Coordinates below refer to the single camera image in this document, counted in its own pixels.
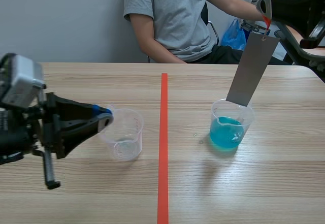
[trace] blue liquid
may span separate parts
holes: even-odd
[[[219,117],[219,121],[232,125],[221,125],[215,119],[210,127],[210,137],[213,144],[221,148],[236,148],[244,137],[243,127],[235,126],[241,125],[241,123],[229,117]]]

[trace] blue plastic bag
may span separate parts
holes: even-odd
[[[233,21],[228,30],[225,32],[221,46],[230,46],[235,50],[244,50],[246,47],[246,38],[244,30],[239,28],[237,19]]]

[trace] chair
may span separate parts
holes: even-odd
[[[213,23],[211,21],[209,21],[209,10],[208,10],[208,4],[206,2],[204,4],[204,7],[203,7],[202,12],[201,12],[201,18],[204,21],[205,25],[207,25],[207,26],[208,26],[208,24],[211,25],[212,30],[215,33],[215,36],[217,38],[216,45],[218,45],[219,44],[219,35],[217,33],[217,30],[215,30],[215,28],[213,26]]]

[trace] measuring cup with blue liquid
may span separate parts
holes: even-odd
[[[218,148],[236,148],[254,120],[250,106],[240,106],[225,99],[215,102],[210,126],[212,144]]]

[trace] gray t-shirt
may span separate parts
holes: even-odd
[[[154,38],[183,61],[209,54],[215,45],[201,18],[206,0],[124,0],[124,17],[153,18]]]

